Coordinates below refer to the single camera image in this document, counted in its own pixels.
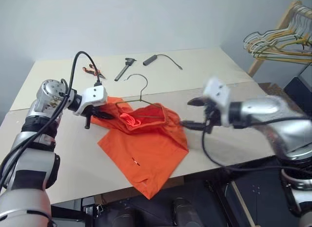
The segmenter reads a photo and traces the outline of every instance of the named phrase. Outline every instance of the cable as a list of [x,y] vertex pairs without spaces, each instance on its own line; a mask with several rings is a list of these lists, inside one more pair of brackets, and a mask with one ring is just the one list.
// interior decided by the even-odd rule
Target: cable
[[280,166],[280,165],[276,165],[276,166],[264,166],[264,167],[259,167],[259,168],[236,168],[233,166],[227,166],[227,165],[223,165],[221,163],[219,163],[218,161],[216,161],[215,159],[213,159],[209,153],[206,150],[205,147],[205,134],[206,134],[206,127],[203,130],[202,136],[201,136],[201,146],[203,148],[203,151],[205,153],[205,155],[216,165],[223,167],[227,170],[231,170],[231,171],[235,171],[235,172],[255,172],[255,171],[263,171],[263,170],[272,170],[272,169],[285,169],[285,170],[293,170],[293,171],[298,171],[298,172],[304,172],[308,175],[312,175],[312,172],[309,171],[304,171],[302,169],[299,168],[295,168],[295,167],[290,167],[290,166]]
[[[80,54],[85,54],[90,59],[91,63],[94,65],[94,69],[95,69],[95,71],[97,73],[97,83],[100,83],[99,75],[98,75],[98,69],[96,68],[92,58],[84,51],[78,52],[75,55],[75,58],[74,58],[74,61],[73,61],[69,85],[67,86],[67,83],[66,83],[65,79],[61,79],[61,82],[63,82],[64,85],[65,85],[66,92],[65,92],[65,95],[64,95],[62,101],[60,102],[60,104],[54,110],[54,113],[52,114],[52,117],[50,118],[50,120],[36,134],[34,134],[33,136],[29,137],[28,139],[24,140],[23,142],[19,143],[16,147],[14,147],[7,154],[5,159],[2,161],[2,164],[1,164],[1,174],[0,175],[3,174],[3,176],[0,179],[0,192],[1,192],[1,189],[2,189],[2,187],[4,185],[4,182],[5,182],[6,178],[7,178],[7,176],[9,175],[9,173],[12,170],[12,168],[17,163],[17,161],[20,158],[20,156],[27,149],[29,144],[31,144],[40,134],[44,133],[45,129],[48,128],[55,121],[55,119],[59,116],[59,114],[63,111],[63,109],[64,109],[64,107],[65,107],[65,105],[67,103],[67,100],[68,100],[68,98],[70,96],[70,91],[71,91],[72,86],[73,86],[75,67],[76,67],[77,59],[78,59]],[[4,169],[5,165],[6,165],[6,163],[12,157],[12,155],[15,154],[15,153],[16,153],[15,157],[12,159],[10,164],[7,166],[6,171],[3,173],[3,169]]]
[[183,70],[181,66],[179,66],[174,60],[171,59],[170,56],[166,55],[166,54],[156,54],[156,56],[164,56],[169,58],[180,70]]
[[261,126],[261,125],[267,125],[267,124],[271,124],[271,123],[275,123],[275,122],[289,121],[289,120],[310,120],[310,121],[312,121],[312,118],[311,118],[311,117],[308,117],[308,116],[302,116],[302,117],[298,117],[298,116],[283,117],[283,118],[278,118],[278,119],[269,120],[269,121],[254,122],[254,123],[249,124],[247,127],[249,127],[249,126]]

